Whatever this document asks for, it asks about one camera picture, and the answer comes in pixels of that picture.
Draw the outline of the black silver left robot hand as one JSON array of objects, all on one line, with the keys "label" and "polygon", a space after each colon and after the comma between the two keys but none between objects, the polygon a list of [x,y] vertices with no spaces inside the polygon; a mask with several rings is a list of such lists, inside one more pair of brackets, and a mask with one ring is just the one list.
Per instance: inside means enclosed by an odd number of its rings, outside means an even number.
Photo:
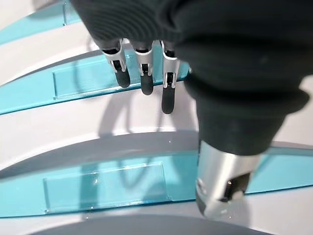
[{"label": "black silver left robot hand", "polygon": [[309,95],[310,0],[74,0],[100,48],[119,38],[162,40],[192,72],[199,123],[196,202],[207,218],[244,199],[260,156]]}]

